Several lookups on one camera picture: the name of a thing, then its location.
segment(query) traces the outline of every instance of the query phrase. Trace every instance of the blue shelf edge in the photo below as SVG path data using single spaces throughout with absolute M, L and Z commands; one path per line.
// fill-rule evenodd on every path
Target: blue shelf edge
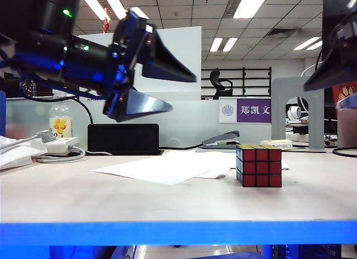
M 356 243 L 357 220 L 0 223 L 0 245 Z

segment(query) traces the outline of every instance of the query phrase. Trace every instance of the white desk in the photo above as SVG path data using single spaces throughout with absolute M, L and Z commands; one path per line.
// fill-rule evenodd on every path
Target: white desk
M 283 153 L 291 169 L 282 188 L 243 188 L 234 170 L 175 186 L 90 172 L 138 158 L 86 157 L 1 172 L 1 244 L 357 241 L 355 159 Z

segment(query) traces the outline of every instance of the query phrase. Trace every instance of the office chair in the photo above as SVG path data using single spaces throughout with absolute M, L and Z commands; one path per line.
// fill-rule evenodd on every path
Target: office chair
M 220 71 L 218 70 L 213 70 L 210 74 L 210 81 L 212 85 L 216 88 L 216 93 L 213 96 L 213 100 L 217 100 L 219 97 L 222 96 L 227 96 L 231 97 L 233 96 L 233 83 L 229 79 L 220 79 L 219 75 L 221 74 Z M 226 90 L 225 86 L 221 84 L 221 82 L 227 81 L 230 83 L 230 89 Z

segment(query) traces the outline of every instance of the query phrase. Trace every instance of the black box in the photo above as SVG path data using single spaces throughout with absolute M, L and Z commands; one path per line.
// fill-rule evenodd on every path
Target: black box
M 160 155 L 158 124 L 90 124 L 88 150 L 113 155 Z

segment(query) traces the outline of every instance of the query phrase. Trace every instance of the green led light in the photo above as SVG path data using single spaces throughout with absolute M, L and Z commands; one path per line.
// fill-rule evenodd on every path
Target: green led light
M 67 16 L 69 16 L 69 17 L 72 17 L 72 14 L 71 14 L 71 12 L 70 12 L 68 9 L 64 9 L 62 12 L 63 12 L 64 15 L 67 15 Z

